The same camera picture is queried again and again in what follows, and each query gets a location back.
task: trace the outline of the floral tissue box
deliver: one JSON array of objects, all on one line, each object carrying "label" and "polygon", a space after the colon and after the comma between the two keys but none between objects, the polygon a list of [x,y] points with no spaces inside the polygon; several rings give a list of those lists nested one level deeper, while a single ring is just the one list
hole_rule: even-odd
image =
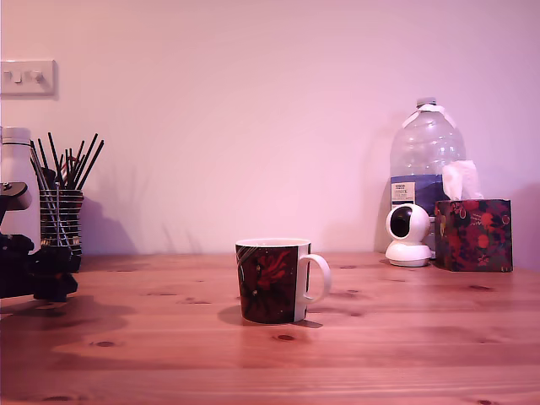
[{"label": "floral tissue box", "polygon": [[511,272],[510,200],[438,201],[435,263],[453,272]]}]

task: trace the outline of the switch plate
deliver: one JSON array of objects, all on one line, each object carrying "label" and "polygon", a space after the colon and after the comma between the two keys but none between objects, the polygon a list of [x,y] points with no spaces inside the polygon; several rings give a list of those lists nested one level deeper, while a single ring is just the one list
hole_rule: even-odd
[{"label": "switch plate", "polygon": [[54,61],[2,61],[2,95],[54,95]]}]

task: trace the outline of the security camera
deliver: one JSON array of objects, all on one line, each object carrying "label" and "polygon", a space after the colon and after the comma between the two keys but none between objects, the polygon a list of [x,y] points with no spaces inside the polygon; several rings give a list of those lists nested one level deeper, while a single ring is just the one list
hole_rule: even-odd
[{"label": "security camera", "polygon": [[386,258],[395,266],[421,267],[431,258],[430,248],[422,243],[429,233],[429,215],[416,204],[395,207],[386,217],[386,232],[393,242]]}]

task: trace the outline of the white mug handle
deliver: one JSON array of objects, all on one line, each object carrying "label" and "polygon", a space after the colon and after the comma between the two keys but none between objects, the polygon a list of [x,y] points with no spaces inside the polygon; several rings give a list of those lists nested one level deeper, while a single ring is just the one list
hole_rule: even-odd
[{"label": "white mug handle", "polygon": [[310,297],[307,294],[304,294],[304,299],[305,299],[306,304],[315,304],[316,302],[326,297],[328,293],[330,292],[330,287],[332,287],[332,276],[330,274],[330,267],[328,266],[327,261],[324,260],[319,255],[304,255],[300,258],[300,262],[303,262],[305,260],[312,260],[313,262],[317,263],[319,268],[322,270],[322,279],[323,279],[324,287],[323,287],[321,295],[314,298],[314,297]]}]

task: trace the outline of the white bottle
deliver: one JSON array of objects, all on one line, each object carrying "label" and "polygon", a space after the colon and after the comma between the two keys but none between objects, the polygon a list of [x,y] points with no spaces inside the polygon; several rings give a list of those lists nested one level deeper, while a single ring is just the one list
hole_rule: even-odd
[{"label": "white bottle", "polygon": [[32,202],[24,211],[7,211],[0,224],[5,235],[24,235],[34,242],[34,250],[41,247],[40,189],[30,162],[30,131],[26,128],[0,127],[2,138],[2,170],[0,181],[22,181],[28,186]]},{"label": "white bottle", "polygon": [[466,158],[465,144],[434,97],[418,99],[416,107],[391,146],[391,206],[412,203],[428,213],[431,230],[424,243],[435,258],[435,202],[448,199],[442,187],[442,168]]}]

